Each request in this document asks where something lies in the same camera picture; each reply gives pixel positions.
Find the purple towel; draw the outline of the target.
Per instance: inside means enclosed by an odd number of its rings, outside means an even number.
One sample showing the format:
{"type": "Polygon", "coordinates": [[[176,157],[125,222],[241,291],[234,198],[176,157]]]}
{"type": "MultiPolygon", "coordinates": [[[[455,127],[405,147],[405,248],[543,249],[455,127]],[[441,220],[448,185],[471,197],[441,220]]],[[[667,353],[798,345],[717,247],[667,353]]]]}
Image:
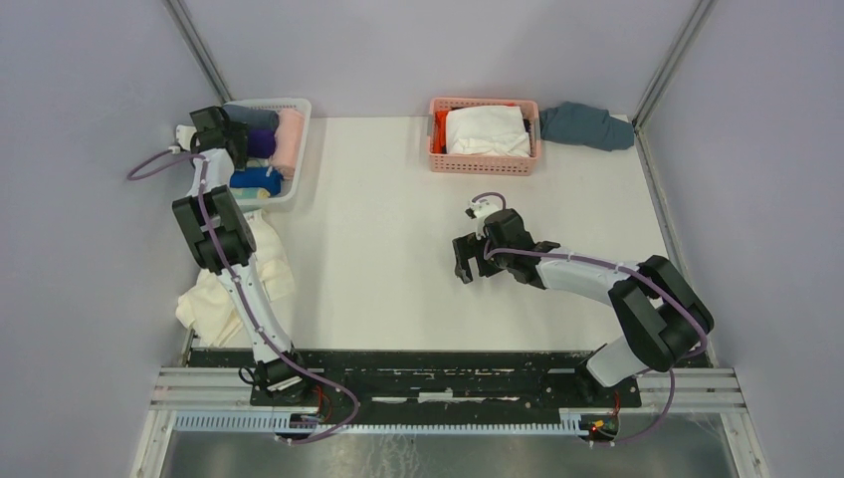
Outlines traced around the purple towel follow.
{"type": "Polygon", "coordinates": [[[269,159],[277,149],[275,132],[272,129],[250,128],[247,130],[247,155],[252,158],[269,159]]]}

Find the cream towel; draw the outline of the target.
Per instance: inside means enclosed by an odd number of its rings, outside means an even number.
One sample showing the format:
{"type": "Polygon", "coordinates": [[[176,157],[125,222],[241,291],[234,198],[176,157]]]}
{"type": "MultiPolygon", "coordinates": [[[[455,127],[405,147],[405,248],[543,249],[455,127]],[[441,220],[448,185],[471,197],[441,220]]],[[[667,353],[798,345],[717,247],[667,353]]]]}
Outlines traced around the cream towel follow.
{"type": "MultiPolygon", "coordinates": [[[[262,210],[245,214],[256,240],[259,279],[275,304],[296,288],[287,254],[275,229],[262,210]]],[[[198,336],[202,347],[243,349],[250,346],[248,334],[235,306],[217,276],[200,270],[195,285],[179,296],[175,317],[198,336]]]]}

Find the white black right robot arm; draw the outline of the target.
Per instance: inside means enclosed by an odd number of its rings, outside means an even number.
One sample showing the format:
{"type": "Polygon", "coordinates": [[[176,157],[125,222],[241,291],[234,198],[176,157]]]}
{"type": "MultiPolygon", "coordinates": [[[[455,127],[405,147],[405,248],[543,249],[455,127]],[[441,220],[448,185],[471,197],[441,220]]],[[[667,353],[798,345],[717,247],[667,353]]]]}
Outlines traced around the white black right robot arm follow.
{"type": "Polygon", "coordinates": [[[465,213],[476,230],[452,242],[455,274],[463,283],[507,272],[520,284],[572,293],[613,310],[620,337],[575,369],[574,390],[582,403],[599,406],[621,381],[648,370],[667,372],[706,350],[714,318],[669,259],[613,262],[537,242],[514,209],[487,200],[471,202],[465,213]]]}

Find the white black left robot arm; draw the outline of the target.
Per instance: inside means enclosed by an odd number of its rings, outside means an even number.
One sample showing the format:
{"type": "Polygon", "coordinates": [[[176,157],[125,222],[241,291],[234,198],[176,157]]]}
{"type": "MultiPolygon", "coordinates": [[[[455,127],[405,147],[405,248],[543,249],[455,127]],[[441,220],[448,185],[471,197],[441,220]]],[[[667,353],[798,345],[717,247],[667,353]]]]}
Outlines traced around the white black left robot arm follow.
{"type": "Polygon", "coordinates": [[[173,214],[193,258],[221,280],[244,323],[255,363],[246,371],[246,383],[259,398],[302,404],[311,397],[314,380],[260,285],[256,242],[229,188],[236,168],[246,165],[247,127],[221,107],[190,117],[196,132],[187,157],[194,178],[186,195],[172,203],[173,214]]]}

